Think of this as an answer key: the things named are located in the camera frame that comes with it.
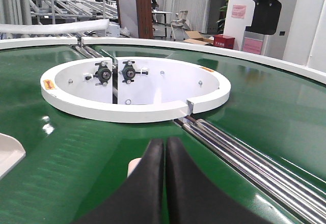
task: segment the office chair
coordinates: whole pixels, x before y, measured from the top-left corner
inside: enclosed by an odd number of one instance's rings
[[[185,40],[183,27],[187,26],[185,23],[187,21],[187,14],[188,14],[188,10],[180,10],[179,14],[177,14],[177,19],[174,19],[170,22],[170,25],[171,25],[170,37],[172,37],[172,35],[173,35],[174,41],[175,41],[174,28],[182,30],[183,39]]]

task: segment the black rubber pad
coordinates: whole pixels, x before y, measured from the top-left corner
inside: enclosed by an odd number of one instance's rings
[[[177,137],[167,143],[166,186],[171,224],[270,223],[218,189]]]
[[[164,142],[153,139],[138,166],[120,188],[100,206],[73,223],[161,223],[163,180]]]

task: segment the pink sign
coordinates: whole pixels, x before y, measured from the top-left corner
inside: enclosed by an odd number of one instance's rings
[[[243,48],[244,52],[250,52],[254,54],[261,53],[261,47],[263,46],[263,41],[252,39],[245,37],[243,41]]]
[[[244,5],[233,5],[231,17],[236,19],[244,19],[246,8],[247,7]]]

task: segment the white circular housing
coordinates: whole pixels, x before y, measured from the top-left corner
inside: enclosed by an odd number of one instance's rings
[[[42,96],[52,106],[69,114],[121,123],[182,118],[217,108],[229,98],[231,84],[228,79],[206,67],[148,57],[117,60],[117,78],[112,76],[105,84],[93,77],[99,68],[95,64],[105,62],[102,64],[112,71],[110,58],[55,66],[41,77]],[[136,74],[126,80],[123,74],[130,67]]]

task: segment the green conveyor belt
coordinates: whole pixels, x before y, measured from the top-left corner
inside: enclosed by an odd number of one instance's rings
[[[196,118],[207,119],[271,157],[311,188],[326,190],[325,86],[218,55],[140,46],[95,47],[102,48],[117,57],[188,61],[225,75],[232,84],[229,101]],[[300,223],[172,121],[92,121],[49,105],[41,96],[41,75],[57,64],[83,58],[68,46],[0,51],[0,132],[17,138],[26,149],[26,158],[0,181],[1,224],[70,223],[120,186],[128,163],[141,157],[151,138],[169,136],[180,137],[205,174],[248,209],[274,223]],[[163,206],[164,223],[169,223],[166,198]]]

